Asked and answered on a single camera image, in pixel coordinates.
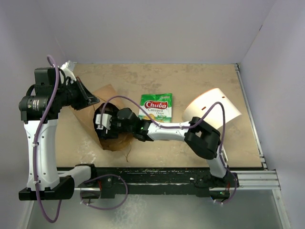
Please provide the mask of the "brown paper bag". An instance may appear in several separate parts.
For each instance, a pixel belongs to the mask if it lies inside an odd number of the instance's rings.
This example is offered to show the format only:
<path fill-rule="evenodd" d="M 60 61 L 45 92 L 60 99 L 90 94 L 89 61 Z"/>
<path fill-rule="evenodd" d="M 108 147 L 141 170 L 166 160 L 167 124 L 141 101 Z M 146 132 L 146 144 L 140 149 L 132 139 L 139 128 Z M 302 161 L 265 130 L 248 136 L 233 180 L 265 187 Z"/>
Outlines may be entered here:
<path fill-rule="evenodd" d="M 99 102 L 81 110 L 71 108 L 72 113 L 80 123 L 85 133 L 99 146 L 101 150 L 121 154 L 128 161 L 131 152 L 133 136 L 122 132 L 117 124 L 117 114 L 125 106 L 120 98 L 110 98 L 117 95 L 111 84 L 101 87 L 92 93 Z"/>

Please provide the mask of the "green Chuba cassava chips bag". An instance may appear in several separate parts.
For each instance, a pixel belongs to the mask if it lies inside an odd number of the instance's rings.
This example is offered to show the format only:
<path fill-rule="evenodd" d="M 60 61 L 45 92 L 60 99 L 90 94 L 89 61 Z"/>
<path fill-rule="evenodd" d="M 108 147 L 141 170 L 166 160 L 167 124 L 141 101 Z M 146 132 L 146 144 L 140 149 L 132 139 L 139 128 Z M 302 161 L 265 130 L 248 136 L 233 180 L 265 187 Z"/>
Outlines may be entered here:
<path fill-rule="evenodd" d="M 173 94 L 142 94 L 140 106 L 146 112 L 139 110 L 140 119 L 149 120 L 149 116 L 161 123 L 172 122 Z"/>

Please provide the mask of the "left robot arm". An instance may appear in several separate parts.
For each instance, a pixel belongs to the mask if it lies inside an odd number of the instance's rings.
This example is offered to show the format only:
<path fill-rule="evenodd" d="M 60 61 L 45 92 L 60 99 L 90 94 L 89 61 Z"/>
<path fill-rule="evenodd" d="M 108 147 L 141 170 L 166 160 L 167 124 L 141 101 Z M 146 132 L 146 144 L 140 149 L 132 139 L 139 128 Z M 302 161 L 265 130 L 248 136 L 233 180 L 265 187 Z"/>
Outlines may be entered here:
<path fill-rule="evenodd" d="M 28 140 L 29 177 L 19 199 L 70 199 L 75 187 L 84 183 L 93 187 L 98 182 L 94 165 L 80 164 L 62 175 L 58 174 L 55 135 L 59 113 L 63 107 L 81 110 L 99 103 L 68 67 L 37 68 L 35 84 L 19 103 L 21 120 Z"/>

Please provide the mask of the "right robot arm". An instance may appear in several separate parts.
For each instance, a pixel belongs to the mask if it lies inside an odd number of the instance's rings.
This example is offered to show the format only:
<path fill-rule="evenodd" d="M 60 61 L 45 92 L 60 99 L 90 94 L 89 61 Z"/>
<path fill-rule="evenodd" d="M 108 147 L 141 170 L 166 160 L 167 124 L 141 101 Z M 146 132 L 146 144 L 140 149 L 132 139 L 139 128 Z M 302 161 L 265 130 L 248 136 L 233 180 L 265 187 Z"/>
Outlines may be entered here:
<path fill-rule="evenodd" d="M 221 156 L 224 137 L 199 117 L 182 123 L 160 123 L 140 119 L 130 108 L 123 108 L 96 114 L 94 126 L 102 140 L 116 139 L 119 134 L 131 134 L 142 142 L 185 142 L 197 156 L 207 161 L 212 182 L 216 186 L 222 187 L 229 181 L 227 165 Z"/>

